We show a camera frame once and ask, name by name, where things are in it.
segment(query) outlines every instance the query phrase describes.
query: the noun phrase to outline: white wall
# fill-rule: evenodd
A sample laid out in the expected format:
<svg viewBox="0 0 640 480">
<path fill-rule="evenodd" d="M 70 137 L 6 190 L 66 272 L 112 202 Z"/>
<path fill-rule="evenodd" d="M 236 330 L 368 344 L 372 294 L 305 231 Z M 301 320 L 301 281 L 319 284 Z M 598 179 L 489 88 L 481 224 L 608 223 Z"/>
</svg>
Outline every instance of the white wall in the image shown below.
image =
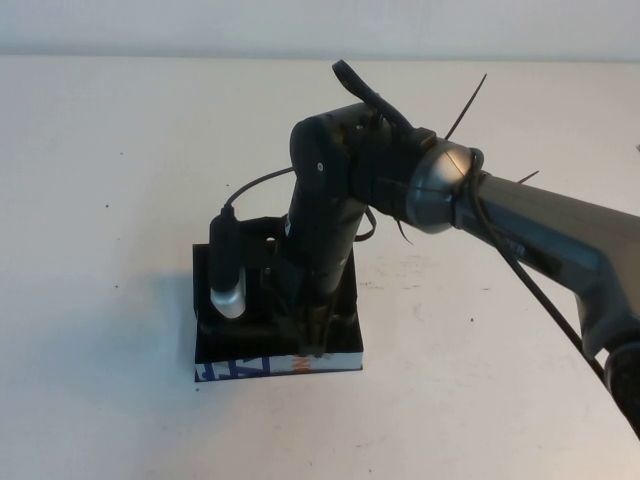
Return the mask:
<svg viewBox="0 0 640 480">
<path fill-rule="evenodd" d="M 0 52 L 640 60 L 640 0 L 1 0 Z"/>
</svg>

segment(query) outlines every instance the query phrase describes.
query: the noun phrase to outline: white surface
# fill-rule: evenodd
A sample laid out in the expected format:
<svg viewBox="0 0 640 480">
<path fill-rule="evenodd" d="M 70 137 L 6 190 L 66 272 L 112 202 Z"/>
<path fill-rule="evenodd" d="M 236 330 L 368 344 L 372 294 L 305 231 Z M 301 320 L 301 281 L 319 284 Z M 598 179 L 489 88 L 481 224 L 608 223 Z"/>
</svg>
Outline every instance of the white surface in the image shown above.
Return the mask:
<svg viewBox="0 0 640 480">
<path fill-rule="evenodd" d="M 634 0 L 3 0 L 0 52 L 640 60 Z"/>
<path fill-rule="evenodd" d="M 488 72 L 455 134 L 488 170 L 640 214 L 640 66 L 354 67 L 440 133 Z M 607 392 L 457 231 L 410 246 L 380 218 L 357 246 L 364 371 L 193 383 L 191 244 L 352 101 L 326 62 L 0 58 L 0 478 L 638 478 Z"/>
</svg>

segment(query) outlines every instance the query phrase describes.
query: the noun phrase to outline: black cable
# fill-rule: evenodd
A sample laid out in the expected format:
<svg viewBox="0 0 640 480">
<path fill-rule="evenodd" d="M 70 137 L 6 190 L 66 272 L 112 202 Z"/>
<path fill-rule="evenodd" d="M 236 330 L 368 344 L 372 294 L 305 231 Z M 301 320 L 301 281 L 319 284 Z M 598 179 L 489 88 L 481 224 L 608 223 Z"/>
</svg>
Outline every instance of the black cable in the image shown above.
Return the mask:
<svg viewBox="0 0 640 480">
<path fill-rule="evenodd" d="M 344 60 L 333 64 L 333 73 L 344 88 L 371 108 L 375 108 L 387 121 L 395 125 L 403 135 L 411 135 L 413 126 L 393 105 L 374 92 Z"/>
<path fill-rule="evenodd" d="M 562 313 L 560 313 L 553 302 L 549 300 L 549 297 L 544 294 L 538 284 L 529 276 L 522 265 L 520 265 L 513 252 L 511 252 L 511 250 L 509 250 L 509 248 L 505 246 L 505 244 L 501 241 L 499 234 L 491 225 L 491 221 L 489 220 L 489 217 L 485 212 L 484 207 L 482 206 L 480 196 L 478 194 L 478 187 L 480 185 L 480 178 L 482 174 L 480 172 L 480 167 L 477 167 L 476 165 L 482 165 L 482 152 L 476 149 L 472 149 L 472 151 L 474 154 L 474 161 L 471 178 L 469 180 L 469 201 L 471 204 L 471 209 L 478 223 L 480 224 L 480 227 L 485 231 L 493 246 L 496 247 L 496 250 L 498 250 L 502 258 L 504 258 L 505 261 L 509 264 L 513 272 L 529 289 L 536 300 L 540 302 L 547 313 L 549 313 L 556 325 L 560 327 L 560 330 L 563 331 L 563 333 L 569 338 L 573 346 L 576 347 L 576 350 L 580 352 L 580 355 L 589 364 L 589 366 L 593 370 L 593 373 L 595 373 L 600 381 L 604 383 L 604 369 L 602 368 L 602 366 L 595 359 L 590 359 L 584 354 L 582 350 L 582 339 L 580 338 L 580 336 L 575 332 L 573 328 L 571 328 L 571 325 L 569 325 L 569 322 L 567 322 Z"/>
<path fill-rule="evenodd" d="M 371 224 L 371 230 L 369 230 L 367 233 L 363 233 L 362 235 L 356 235 L 356 239 L 354 240 L 354 242 L 364 242 L 365 240 L 369 240 L 371 237 L 373 237 L 373 234 L 376 233 L 378 221 L 373 215 L 371 207 L 367 207 L 367 209 L 364 211 L 364 214 L 367 216 L 367 220 L 369 220 L 369 223 Z"/>
<path fill-rule="evenodd" d="M 261 184 L 262 182 L 266 182 L 267 180 L 271 180 L 272 178 L 279 177 L 281 175 L 285 175 L 287 173 L 293 172 L 293 167 L 283 168 L 282 170 L 277 170 L 275 172 L 271 172 L 267 175 L 263 175 L 262 177 L 256 178 L 255 180 L 247 183 L 243 187 L 240 187 L 233 195 L 229 197 L 227 202 L 224 204 L 224 210 L 231 208 L 231 204 L 238 199 L 240 195 L 245 193 L 247 190 L 255 187 L 256 185 Z M 364 242 L 365 240 L 369 240 L 373 237 L 373 234 L 376 233 L 376 227 L 378 226 L 378 221 L 376 217 L 373 215 L 373 211 L 370 207 L 364 211 L 364 214 L 367 216 L 367 220 L 371 224 L 371 230 L 367 233 L 363 233 L 362 235 L 356 235 L 355 242 Z"/>
<path fill-rule="evenodd" d="M 397 218 L 396 218 L 396 224 L 398 225 L 398 230 L 400 230 L 400 235 L 402 235 L 402 238 L 404 238 L 407 242 L 409 242 L 410 245 L 413 245 L 413 242 L 409 240 L 405 235 L 404 228 L 402 228 L 402 223 L 400 223 L 400 220 L 398 220 Z"/>
<path fill-rule="evenodd" d="M 530 174 L 529 174 L 529 175 L 527 175 L 526 177 L 521 178 L 521 179 L 520 179 L 520 180 L 518 180 L 516 183 L 523 184 L 524 182 L 526 182 L 527 180 L 530 180 L 531 178 L 535 177 L 535 176 L 536 176 L 537 174 L 539 174 L 539 173 L 540 173 L 540 170 L 536 170 L 535 172 L 530 173 Z"/>
<path fill-rule="evenodd" d="M 231 195 L 229 197 L 229 200 L 227 200 L 227 203 L 224 204 L 224 208 L 229 208 L 231 207 L 231 204 L 236 201 L 236 199 L 242 195 L 244 192 L 246 192 L 247 190 L 249 190 L 250 188 L 255 187 L 256 185 L 261 184 L 262 182 L 266 182 L 267 180 L 271 180 L 272 178 L 276 178 L 279 177 L 280 175 L 284 175 L 285 173 L 290 173 L 293 172 L 293 167 L 289 167 L 289 168 L 283 168 L 282 170 L 278 170 L 275 172 L 271 172 L 267 175 L 263 175 L 260 178 L 256 178 L 255 180 L 253 180 L 252 182 L 247 183 L 245 186 L 241 187 L 236 193 L 234 193 L 233 195 Z"/>
<path fill-rule="evenodd" d="M 458 128 L 458 125 L 460 124 L 460 122 L 462 121 L 462 119 L 464 118 L 465 114 L 467 113 L 467 110 L 469 110 L 469 107 L 471 106 L 471 104 L 473 103 L 473 101 L 476 99 L 476 95 L 478 95 L 478 92 L 480 91 L 480 89 L 482 88 L 482 84 L 484 83 L 484 81 L 487 79 L 487 74 L 484 74 L 484 77 L 482 77 L 482 80 L 480 80 L 480 84 L 476 87 L 475 91 L 473 92 L 473 95 L 471 95 L 471 98 L 469 99 L 469 101 L 467 102 L 467 104 L 464 106 L 464 108 L 462 109 L 462 112 L 460 112 L 460 115 L 458 115 L 458 118 L 456 118 L 456 121 L 454 122 L 453 126 L 451 127 L 451 130 L 449 130 L 449 133 L 447 133 L 444 137 L 445 140 L 449 140 L 449 137 L 451 135 L 453 135 L 453 132 L 456 131 L 456 128 Z"/>
</svg>

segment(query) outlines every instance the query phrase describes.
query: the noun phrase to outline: cylindrical object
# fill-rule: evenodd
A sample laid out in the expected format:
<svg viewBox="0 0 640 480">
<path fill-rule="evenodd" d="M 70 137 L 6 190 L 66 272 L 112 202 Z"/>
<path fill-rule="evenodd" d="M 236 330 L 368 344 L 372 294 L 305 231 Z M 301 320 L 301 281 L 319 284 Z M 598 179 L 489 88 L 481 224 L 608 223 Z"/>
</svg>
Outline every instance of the cylindrical object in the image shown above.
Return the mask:
<svg viewBox="0 0 640 480">
<path fill-rule="evenodd" d="M 347 139 L 362 136 L 358 126 L 370 117 L 366 105 L 352 105 L 310 117 L 291 133 L 297 180 L 271 275 L 290 307 L 329 304 L 338 288 L 367 208 L 349 192 Z"/>
<path fill-rule="evenodd" d="M 240 317 L 246 309 L 247 287 L 244 277 L 244 268 L 240 270 L 238 282 L 229 290 L 211 289 L 211 303 L 229 320 Z"/>
<path fill-rule="evenodd" d="M 233 207 L 225 207 L 209 226 L 207 257 L 211 303 L 226 318 L 245 311 L 245 279 L 240 259 L 240 222 Z"/>
<path fill-rule="evenodd" d="M 473 163 L 467 147 L 438 140 L 418 163 L 407 189 L 409 223 L 426 233 L 439 233 L 453 223 L 452 202 Z"/>
</svg>

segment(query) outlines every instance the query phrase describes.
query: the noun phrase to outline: white table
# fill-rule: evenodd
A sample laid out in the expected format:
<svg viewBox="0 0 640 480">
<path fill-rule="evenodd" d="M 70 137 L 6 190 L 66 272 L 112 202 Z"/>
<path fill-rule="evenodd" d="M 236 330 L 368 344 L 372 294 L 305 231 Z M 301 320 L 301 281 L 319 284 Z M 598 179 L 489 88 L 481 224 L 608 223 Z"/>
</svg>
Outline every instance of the white table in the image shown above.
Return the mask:
<svg viewBox="0 0 640 480">
<path fill-rule="evenodd" d="M 640 214 L 640 66 L 353 65 L 440 134 L 488 72 L 454 137 L 487 170 Z M 356 247 L 362 372 L 193 382 L 191 245 L 353 100 L 330 62 L 0 58 L 0 478 L 638 478 L 609 394 L 458 231 L 411 246 L 381 218 Z"/>
</svg>

